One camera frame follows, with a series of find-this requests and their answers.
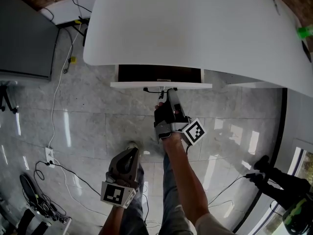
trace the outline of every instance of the hand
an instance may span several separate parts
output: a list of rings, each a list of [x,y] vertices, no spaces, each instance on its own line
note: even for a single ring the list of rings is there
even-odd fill
[[[158,105],[156,105],[156,109],[158,109],[162,105],[163,105],[163,103],[160,102]],[[182,145],[181,135],[179,132],[172,132],[168,138],[163,138],[162,141],[163,141],[165,151],[168,150],[169,147]]]

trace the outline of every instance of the sneaker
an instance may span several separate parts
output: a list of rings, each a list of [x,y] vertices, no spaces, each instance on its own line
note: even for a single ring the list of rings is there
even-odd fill
[[[262,183],[263,180],[264,180],[264,177],[262,174],[255,174],[255,176],[250,178],[250,182],[253,182],[256,186]]]
[[[133,148],[137,148],[138,149],[138,145],[134,141],[131,141],[131,142],[128,143],[128,145],[126,147],[126,150],[133,149]]]
[[[269,166],[269,156],[263,156],[258,162],[254,164],[254,169],[259,170],[260,172],[265,172]]]

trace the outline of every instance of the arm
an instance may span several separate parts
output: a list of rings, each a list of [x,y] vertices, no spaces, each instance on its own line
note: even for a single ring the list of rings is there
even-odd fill
[[[113,206],[99,235],[119,235],[123,213],[124,209],[122,207]]]
[[[163,146],[174,172],[182,208],[186,217],[195,225],[198,218],[209,213],[202,184],[190,167],[180,133],[174,132],[169,138],[164,139]]]

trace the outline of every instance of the wall socket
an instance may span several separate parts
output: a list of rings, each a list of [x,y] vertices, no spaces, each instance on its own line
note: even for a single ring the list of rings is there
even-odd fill
[[[45,148],[45,157],[47,158],[47,162],[49,163],[52,161],[54,163],[54,156],[53,156],[53,150],[51,148]]]

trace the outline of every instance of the black tripod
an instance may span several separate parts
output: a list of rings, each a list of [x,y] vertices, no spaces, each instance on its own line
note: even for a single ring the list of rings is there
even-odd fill
[[[8,94],[6,93],[6,86],[0,86],[0,102],[1,102],[1,110],[4,112],[5,107],[2,106],[2,98],[4,97],[5,102],[7,104],[7,106],[9,107],[10,111],[13,112],[13,114],[15,114],[16,112],[18,112],[17,108],[12,108],[11,104],[10,104],[10,100],[8,97]]]

